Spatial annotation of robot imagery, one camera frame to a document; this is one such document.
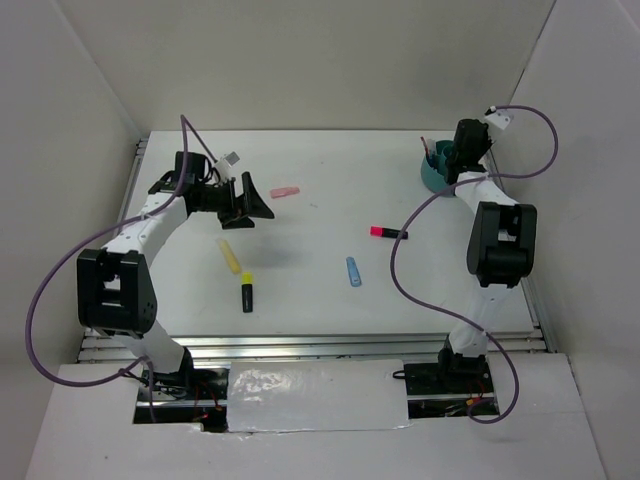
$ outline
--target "white wall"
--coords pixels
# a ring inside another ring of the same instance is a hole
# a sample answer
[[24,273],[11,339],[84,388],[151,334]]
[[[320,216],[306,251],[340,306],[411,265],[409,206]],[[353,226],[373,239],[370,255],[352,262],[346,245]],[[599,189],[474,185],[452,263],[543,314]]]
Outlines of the white wall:
[[451,129],[509,99],[553,0],[60,0],[144,130]]
[[[568,352],[612,480],[640,478],[640,19],[616,0],[558,0],[513,103],[556,123],[560,154],[545,176],[511,182],[534,203],[533,280]],[[550,153],[537,119],[519,115],[496,148],[505,172]]]
[[[24,319],[39,280],[79,239],[115,220],[135,147],[95,69],[43,0],[0,2],[0,465],[23,478],[52,385],[28,364]],[[81,338],[75,267],[37,315],[47,365]]]

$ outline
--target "light blue object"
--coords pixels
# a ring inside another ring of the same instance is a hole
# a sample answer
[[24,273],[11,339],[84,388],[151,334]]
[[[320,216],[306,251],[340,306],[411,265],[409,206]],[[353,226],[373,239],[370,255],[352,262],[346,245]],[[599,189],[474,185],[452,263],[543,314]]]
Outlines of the light blue object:
[[362,285],[360,272],[358,272],[358,267],[356,266],[356,261],[353,257],[347,257],[347,272],[349,273],[349,281],[351,282],[352,287],[359,287]]
[[[433,193],[439,192],[448,185],[447,182],[444,181],[444,175],[447,172],[445,162],[449,155],[451,155],[452,146],[452,140],[440,140],[439,142],[436,142],[436,154],[432,154],[431,156],[431,163],[436,168],[432,168],[429,165],[426,155],[422,160],[422,165],[420,167],[422,183],[424,183],[425,186]],[[448,193],[445,196],[453,197],[453,193]]]

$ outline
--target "black mount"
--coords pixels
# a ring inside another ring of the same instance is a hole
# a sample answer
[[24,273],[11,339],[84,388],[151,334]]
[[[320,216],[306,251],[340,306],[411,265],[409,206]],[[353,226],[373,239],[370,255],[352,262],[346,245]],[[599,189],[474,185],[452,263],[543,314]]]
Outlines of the black mount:
[[489,368],[485,355],[464,357],[460,353],[453,353],[448,335],[444,346],[438,352],[438,367],[441,378],[448,381],[475,380],[484,375]]
[[[253,185],[249,172],[242,174],[242,194],[236,196],[235,178],[222,185],[207,184],[205,166],[209,163],[208,159],[199,153],[189,152],[187,155],[187,172],[180,195],[185,199],[188,215],[193,212],[217,212],[223,230],[255,227],[249,217],[275,218]],[[176,189],[182,158],[183,152],[176,152],[174,170],[163,175],[151,187],[149,194],[173,192]],[[209,168],[213,169],[211,172],[214,171],[215,164]]]
[[445,181],[453,185],[458,181],[461,173],[484,172],[484,167],[478,162],[487,153],[489,147],[491,147],[491,139],[489,126],[486,123],[479,120],[460,120],[453,137],[451,155],[445,162],[447,166]]
[[[513,288],[531,273],[537,218],[533,205],[480,202],[467,249],[467,268],[481,287]],[[501,240],[501,232],[507,238]]]

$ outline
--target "blue marker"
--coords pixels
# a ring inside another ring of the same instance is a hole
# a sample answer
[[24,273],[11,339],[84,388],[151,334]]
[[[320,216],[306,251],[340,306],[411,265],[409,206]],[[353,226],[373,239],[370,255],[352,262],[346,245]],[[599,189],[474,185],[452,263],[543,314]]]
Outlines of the blue marker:
[[351,282],[352,287],[359,287],[362,285],[360,272],[358,272],[358,267],[356,266],[356,261],[353,257],[347,257],[347,272],[349,273],[349,281]]

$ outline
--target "white panel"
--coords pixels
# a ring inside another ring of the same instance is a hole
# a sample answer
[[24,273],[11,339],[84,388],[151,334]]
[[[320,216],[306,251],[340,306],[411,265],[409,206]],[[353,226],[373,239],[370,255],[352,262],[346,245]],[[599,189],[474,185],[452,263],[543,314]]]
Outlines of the white panel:
[[[134,140],[48,2],[0,2],[0,64],[0,476],[14,480],[52,388],[24,353],[29,301],[65,251],[115,220]],[[81,341],[74,285],[70,264],[36,315],[36,350],[52,368]]]
[[[559,0],[514,103],[556,123],[557,165],[508,184],[538,208],[534,280],[569,354],[609,478],[640,478],[637,254],[638,2]],[[500,170],[531,171],[550,135],[519,116],[496,149]]]
[[407,427],[402,360],[234,362],[231,432],[389,430]]
[[[553,376],[566,359],[550,358],[555,363],[545,368]],[[81,380],[116,368],[69,365],[61,373]],[[132,425],[136,392],[124,379],[94,389],[56,387],[27,478],[605,478],[579,412],[516,415],[493,426],[443,418],[382,432],[208,434],[193,425]]]
[[450,129],[508,100],[553,0],[61,0],[134,120]]
[[[276,215],[253,230],[222,232],[215,214],[198,213],[167,241],[151,268],[158,312],[170,335],[448,333],[455,319],[402,297],[391,282],[393,240],[371,237],[371,225],[400,228],[431,194],[420,179],[420,135],[447,132],[204,132],[213,152],[236,150],[234,174],[249,171]],[[191,142],[191,149],[200,152]],[[178,132],[153,132],[129,214],[173,168]],[[272,188],[300,194],[268,198]],[[410,292],[464,312],[477,280],[466,251],[474,214],[460,199],[440,199],[414,222],[398,251],[398,276]],[[240,280],[216,238],[229,240],[254,274],[254,312],[242,313]],[[362,286],[349,284],[353,256]],[[521,289],[499,312],[496,331],[531,332]]]

